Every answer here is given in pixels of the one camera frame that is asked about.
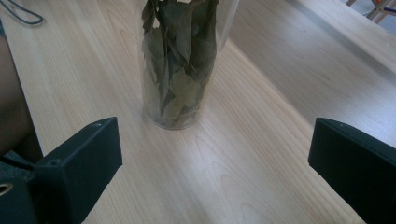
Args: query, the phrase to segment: wire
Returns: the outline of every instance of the wire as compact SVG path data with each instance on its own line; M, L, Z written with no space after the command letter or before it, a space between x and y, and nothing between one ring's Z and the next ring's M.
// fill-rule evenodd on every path
M23 23L25 23L25 24L28 24L28 25L38 25L38 24L40 24L41 22L43 22L44 18L43 18L42 16L40 16L40 15L34 13L33 11L31 11L31 10L29 10L29 9L26 9L25 7L21 7L20 5L18 5L17 3L15 3L15 2L12 1L12 0L8 0L8 2L11 3L12 5L14 5L15 7L17 7L18 9L20 9L20 10L22 10L22 11L24 11L24 12L27 12L27 13L29 13L29 14L31 14L31 15L33 15L33 16L35 16L35 17L38 18L38 20L36 20L36 21L26 21L26 20L22 19L20 16L18 16L17 14L15 14L15 12L13 12L2 0L0 0L0 4L1 4L9 13L11 13L11 15L13 15L18 21L21 21L21 22L23 22Z
M0 157L0 161L2 161L3 163L6 163L8 165L23 169L23 170L28 170L28 171L33 171L33 166L28 165L28 164L24 164L24 163L20 163L18 161L14 161L12 159L9 159L7 157Z

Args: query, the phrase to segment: black object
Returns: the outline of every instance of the black object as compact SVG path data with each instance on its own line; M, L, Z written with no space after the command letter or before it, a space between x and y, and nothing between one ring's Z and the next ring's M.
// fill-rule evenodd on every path
M396 149L345 123L317 119L309 164L367 223L396 223Z
M0 223L81 223L121 166L117 119L89 124L34 164L29 183L0 180ZM23 220L6 214L21 209Z

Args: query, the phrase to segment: wood grain surface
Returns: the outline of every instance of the wood grain surface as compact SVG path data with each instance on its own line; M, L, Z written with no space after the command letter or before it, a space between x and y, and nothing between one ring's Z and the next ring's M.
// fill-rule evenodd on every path
M143 115L136 7L21 0L0 17L45 154L116 116L124 165L84 223L364 223L309 167L316 117L396 147L396 38L337 0L241 0L201 120Z

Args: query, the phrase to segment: transparent container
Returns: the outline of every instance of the transparent container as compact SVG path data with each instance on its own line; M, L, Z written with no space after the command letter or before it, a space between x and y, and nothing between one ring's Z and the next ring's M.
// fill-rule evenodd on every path
M170 130L203 111L239 0L136 0L145 112Z

